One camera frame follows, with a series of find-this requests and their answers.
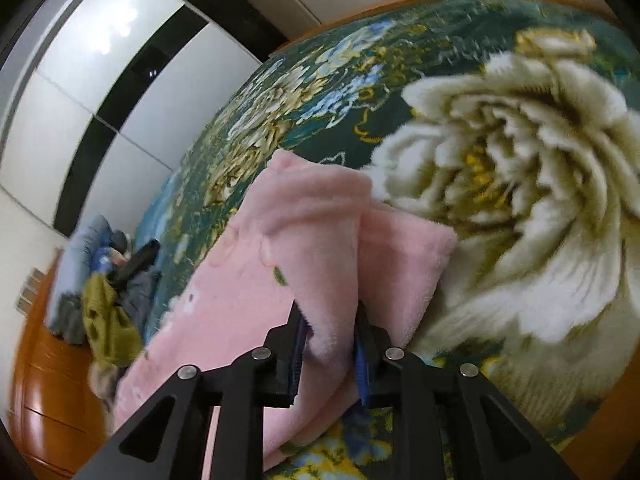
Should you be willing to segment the green floral bed blanket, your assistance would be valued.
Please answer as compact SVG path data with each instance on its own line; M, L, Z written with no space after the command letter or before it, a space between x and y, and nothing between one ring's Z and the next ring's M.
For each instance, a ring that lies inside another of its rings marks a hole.
M273 55L183 155L137 228L160 242L145 347L272 155L366 174L379 203L456 246L404 346L477 366L584 474L639 439L638 393L587 428L639 361L639 55L544 0L436 0ZM271 479L386 479L392 414L355 402Z

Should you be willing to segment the white black sliding wardrobe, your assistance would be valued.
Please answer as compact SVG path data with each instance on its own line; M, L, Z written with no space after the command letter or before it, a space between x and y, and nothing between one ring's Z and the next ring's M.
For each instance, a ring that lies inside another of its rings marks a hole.
M70 235L140 221L258 59L186 0L44 0L1 70L1 185Z

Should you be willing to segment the olive green knitted sweater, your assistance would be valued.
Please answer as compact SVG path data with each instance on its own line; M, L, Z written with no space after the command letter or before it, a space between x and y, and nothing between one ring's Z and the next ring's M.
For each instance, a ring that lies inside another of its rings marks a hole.
M81 309L94 362L102 368L134 362L143 348L141 336L104 273L93 273L86 281Z

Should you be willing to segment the orange wooden bed frame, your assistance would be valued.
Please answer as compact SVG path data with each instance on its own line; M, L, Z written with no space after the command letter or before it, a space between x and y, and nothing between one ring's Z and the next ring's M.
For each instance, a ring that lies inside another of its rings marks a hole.
M106 441L101 401L91 392L88 346L73 346L44 326L58 263L36 293L17 344L9 433L39 479L70 479Z

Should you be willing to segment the pink fleece garment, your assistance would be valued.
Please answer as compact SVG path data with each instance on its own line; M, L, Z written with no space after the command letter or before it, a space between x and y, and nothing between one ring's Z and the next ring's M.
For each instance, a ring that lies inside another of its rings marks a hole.
M116 424L180 366L228 365L299 307L310 328L302 377L292 408L266 411L265 466L329 429L358 398L357 309L408 344L457 243L449 226L376 202L371 190L360 171L275 152L119 382Z

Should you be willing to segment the dark grey garment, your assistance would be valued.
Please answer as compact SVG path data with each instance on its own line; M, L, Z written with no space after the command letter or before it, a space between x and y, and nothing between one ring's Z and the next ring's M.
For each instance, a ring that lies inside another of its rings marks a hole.
M117 304L124 310L140 334L152 310L153 297L162 272L155 267L160 242L149 240L121 266L107 274L107 281L117 296Z

